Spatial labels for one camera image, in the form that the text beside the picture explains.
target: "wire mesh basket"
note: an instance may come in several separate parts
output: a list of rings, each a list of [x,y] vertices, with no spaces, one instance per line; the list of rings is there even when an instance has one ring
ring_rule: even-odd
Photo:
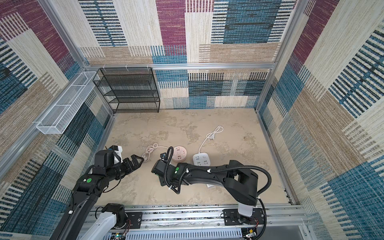
[[[62,134],[94,88],[92,79],[99,79],[95,71],[80,73],[36,128],[43,134]]]
[[[151,68],[100,68],[93,82],[114,113],[159,112],[160,98]]]

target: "black mesh shelf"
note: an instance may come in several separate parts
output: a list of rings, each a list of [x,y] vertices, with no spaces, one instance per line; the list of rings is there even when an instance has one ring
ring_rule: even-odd
[[[100,68],[94,81],[114,113],[155,113],[160,98],[151,68]]]

